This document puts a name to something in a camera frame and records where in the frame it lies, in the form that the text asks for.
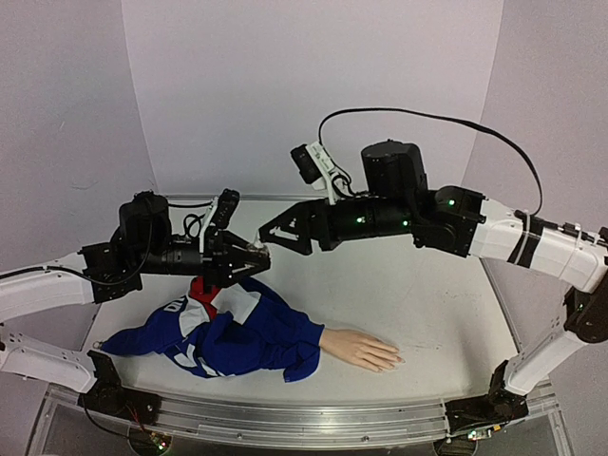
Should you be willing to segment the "clear nail polish bottle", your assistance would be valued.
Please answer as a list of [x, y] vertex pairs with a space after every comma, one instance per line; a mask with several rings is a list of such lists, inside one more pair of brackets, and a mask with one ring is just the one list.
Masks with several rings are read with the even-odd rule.
[[260, 255], [268, 254], [268, 247], [261, 241], [255, 241], [247, 245], [247, 250]]

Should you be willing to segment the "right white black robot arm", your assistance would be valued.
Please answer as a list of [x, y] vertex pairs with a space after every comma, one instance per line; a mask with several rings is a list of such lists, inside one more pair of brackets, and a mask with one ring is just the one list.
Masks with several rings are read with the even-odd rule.
[[412, 143], [384, 141], [361, 153], [367, 191], [346, 197], [326, 149], [315, 142], [291, 153], [302, 179], [322, 193], [262, 225], [258, 243], [308, 256], [364, 238], [411, 236], [418, 248], [458, 257], [498, 259], [569, 285], [565, 322], [496, 371], [501, 390], [524, 396], [570, 355], [607, 337], [607, 235], [557, 224], [459, 186], [428, 188]]

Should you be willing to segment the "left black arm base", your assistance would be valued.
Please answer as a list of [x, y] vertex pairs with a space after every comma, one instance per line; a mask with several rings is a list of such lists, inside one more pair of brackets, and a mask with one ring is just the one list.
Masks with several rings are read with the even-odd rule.
[[78, 405], [88, 411], [131, 420], [141, 425], [157, 423], [162, 399], [152, 392], [125, 387], [112, 359], [98, 351], [88, 351], [95, 383], [80, 393]]

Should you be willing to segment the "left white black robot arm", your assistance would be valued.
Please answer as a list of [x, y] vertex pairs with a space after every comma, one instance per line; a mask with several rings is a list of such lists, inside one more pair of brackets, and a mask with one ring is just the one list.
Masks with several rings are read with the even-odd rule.
[[[259, 241], [229, 231], [240, 195], [226, 189], [201, 207], [197, 235], [176, 234], [167, 198], [144, 191], [119, 209], [108, 242], [88, 245], [47, 264], [1, 275], [1, 320], [72, 305], [103, 304], [143, 288], [144, 275], [202, 276], [204, 286], [227, 288], [269, 270]], [[88, 393], [110, 415], [122, 413], [128, 395], [110, 377], [112, 361], [91, 351], [68, 351], [7, 329], [1, 331], [1, 369]]]

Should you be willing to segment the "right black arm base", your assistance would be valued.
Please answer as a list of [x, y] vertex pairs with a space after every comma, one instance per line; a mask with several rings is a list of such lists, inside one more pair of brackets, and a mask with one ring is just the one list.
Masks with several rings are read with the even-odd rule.
[[507, 361], [503, 361], [494, 370], [486, 394], [446, 403], [445, 415], [450, 435], [464, 435], [477, 428], [505, 425], [528, 415], [526, 396], [505, 388], [506, 366]]

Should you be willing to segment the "blue red white jacket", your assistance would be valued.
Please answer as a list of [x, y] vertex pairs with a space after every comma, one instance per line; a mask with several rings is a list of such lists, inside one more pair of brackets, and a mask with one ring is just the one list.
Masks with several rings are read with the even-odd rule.
[[293, 383], [316, 372], [323, 331], [253, 277], [206, 288], [198, 276], [184, 296], [159, 307], [141, 326], [111, 335], [100, 349], [117, 356], [156, 353], [206, 379], [268, 370]]

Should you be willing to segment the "mannequin hand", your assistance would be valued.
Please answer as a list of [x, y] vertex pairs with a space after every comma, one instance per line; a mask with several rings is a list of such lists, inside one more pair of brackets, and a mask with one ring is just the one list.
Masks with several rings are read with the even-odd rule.
[[391, 371], [404, 362], [396, 347], [370, 334], [353, 330], [325, 328], [319, 347], [323, 352], [367, 371]]

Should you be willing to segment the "aluminium front rail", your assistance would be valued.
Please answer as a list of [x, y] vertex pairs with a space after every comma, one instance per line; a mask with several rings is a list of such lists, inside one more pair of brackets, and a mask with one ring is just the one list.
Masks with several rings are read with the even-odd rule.
[[103, 455], [120, 450], [176, 453], [182, 443], [301, 451], [394, 449], [428, 445], [439, 455], [569, 455], [573, 448], [549, 380], [526, 397], [528, 415], [505, 425], [449, 434], [446, 399], [319, 404], [291, 399], [248, 401], [152, 391], [161, 397], [154, 425], [88, 411], [78, 392], [47, 388], [27, 452]]

